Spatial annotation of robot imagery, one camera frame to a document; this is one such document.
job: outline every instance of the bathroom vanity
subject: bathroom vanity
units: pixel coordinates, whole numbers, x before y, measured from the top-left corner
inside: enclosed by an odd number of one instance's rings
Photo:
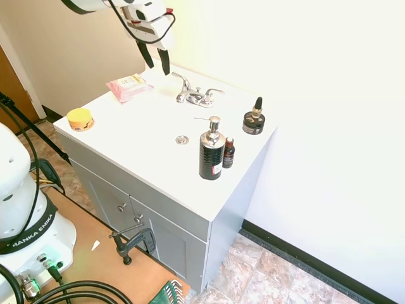
[[[242,225],[277,125],[264,100],[263,133],[246,134],[243,116],[256,95],[176,66],[171,70],[192,87],[225,94],[214,94],[212,108],[177,103],[182,80],[156,68],[142,74],[153,91],[125,104],[108,92],[85,105],[94,119],[91,129],[75,132],[66,117],[54,126],[98,217],[118,231],[143,223],[126,233],[129,238],[151,228],[154,256],[200,293]],[[222,169],[217,180],[204,180],[198,173],[199,137],[209,122],[196,117],[213,115],[221,118],[219,131],[234,138],[236,152],[232,168]],[[176,143],[178,136],[189,142]]]

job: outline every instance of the small bottle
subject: small bottle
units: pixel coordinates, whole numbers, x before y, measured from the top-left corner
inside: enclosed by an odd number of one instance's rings
[[[263,111],[261,104],[263,99],[261,97],[256,100],[251,112],[247,112],[243,119],[243,131],[250,135],[258,135],[262,133],[265,127],[265,116],[261,113]]]
[[[223,153],[223,164],[222,167],[228,169],[234,164],[235,147],[234,139],[232,137],[227,137],[225,143],[225,151]]]

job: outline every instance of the wet wipes package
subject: wet wipes package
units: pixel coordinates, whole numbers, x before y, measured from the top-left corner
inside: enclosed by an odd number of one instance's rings
[[[147,84],[138,74],[110,81],[107,86],[120,103],[131,101],[134,96],[153,89],[153,86]]]

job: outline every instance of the chrome faucet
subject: chrome faucet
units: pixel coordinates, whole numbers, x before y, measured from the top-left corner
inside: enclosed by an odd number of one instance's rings
[[[196,87],[196,90],[193,90],[191,88],[190,82],[185,77],[175,72],[171,74],[173,76],[180,77],[181,79],[183,79],[182,91],[176,97],[176,101],[178,103],[183,103],[184,100],[187,100],[188,102],[198,106],[202,106],[203,108],[210,108],[214,105],[213,92],[216,91],[221,94],[225,93],[224,91],[217,89],[208,89],[205,94],[202,94],[200,93],[201,88]]]

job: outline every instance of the white countertop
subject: white countertop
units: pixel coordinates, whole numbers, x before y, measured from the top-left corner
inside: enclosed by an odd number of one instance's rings
[[[63,117],[55,129],[77,143],[93,150],[134,177],[175,200],[206,220],[212,221],[246,174],[262,147],[277,127],[271,109],[263,101],[266,117],[262,134],[251,136],[242,130],[243,116],[251,111],[257,96],[230,85],[209,79],[183,68],[171,70],[188,78],[192,88],[215,88],[215,105],[202,108],[185,101],[176,103],[182,80],[164,76],[159,65],[142,74],[154,86],[134,100],[120,104],[108,92],[84,108],[91,111],[94,126],[85,132],[73,131]],[[235,140],[234,165],[222,169],[217,180],[204,180],[199,174],[199,137],[209,122],[194,117],[221,118],[219,131]],[[186,135],[190,141],[179,145],[175,138]]]

